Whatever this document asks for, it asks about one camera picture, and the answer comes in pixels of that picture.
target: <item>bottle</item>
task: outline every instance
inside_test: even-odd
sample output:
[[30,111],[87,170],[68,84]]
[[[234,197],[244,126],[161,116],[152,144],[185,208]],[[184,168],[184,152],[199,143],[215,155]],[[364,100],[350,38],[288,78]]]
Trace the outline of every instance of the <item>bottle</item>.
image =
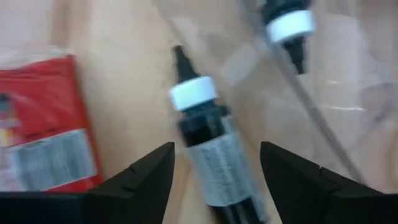
[[281,43],[297,74],[304,74],[305,37],[315,30],[312,0],[268,0],[261,9],[262,21],[272,44]]
[[174,54],[178,84],[170,98],[183,114],[178,128],[205,202],[220,223],[265,223],[262,195],[228,108],[215,103],[213,80],[194,71],[181,46],[174,47]]

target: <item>clear plastic bag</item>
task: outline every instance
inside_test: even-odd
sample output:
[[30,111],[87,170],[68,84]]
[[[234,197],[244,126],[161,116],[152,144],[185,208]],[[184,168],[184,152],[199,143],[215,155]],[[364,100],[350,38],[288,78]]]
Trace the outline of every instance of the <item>clear plastic bag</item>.
[[270,53],[258,13],[262,2],[156,3],[197,69],[216,80],[250,150],[271,141],[355,179],[330,136],[314,125],[320,121],[308,112],[316,109],[365,182],[383,192],[398,191],[398,51],[393,48],[398,3],[313,2],[317,29],[307,39],[307,73],[297,76],[312,108],[303,107]]

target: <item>bottle label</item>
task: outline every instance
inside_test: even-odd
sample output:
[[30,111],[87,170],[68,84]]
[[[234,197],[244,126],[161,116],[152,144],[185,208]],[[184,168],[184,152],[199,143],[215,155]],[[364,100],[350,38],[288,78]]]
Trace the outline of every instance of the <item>bottle label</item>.
[[257,215],[265,219],[262,196],[231,116],[221,119],[225,134],[188,149],[208,205],[225,207],[252,198]]

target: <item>barcode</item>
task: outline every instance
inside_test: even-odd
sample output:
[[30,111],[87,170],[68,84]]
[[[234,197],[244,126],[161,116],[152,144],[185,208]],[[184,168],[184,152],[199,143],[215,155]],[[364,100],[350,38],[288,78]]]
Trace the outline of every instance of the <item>barcode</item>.
[[96,174],[83,129],[13,147],[9,159],[24,190],[48,190]]

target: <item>white bottle cap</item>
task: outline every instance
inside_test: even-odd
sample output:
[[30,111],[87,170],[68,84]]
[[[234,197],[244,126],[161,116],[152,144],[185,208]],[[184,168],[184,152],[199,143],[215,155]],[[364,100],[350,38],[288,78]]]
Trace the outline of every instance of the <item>white bottle cap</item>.
[[312,33],[315,30],[312,13],[300,10],[286,13],[267,25],[268,36],[273,43],[284,42],[294,37]]
[[171,88],[169,95],[177,111],[218,98],[216,87],[210,77],[198,77],[179,83]]

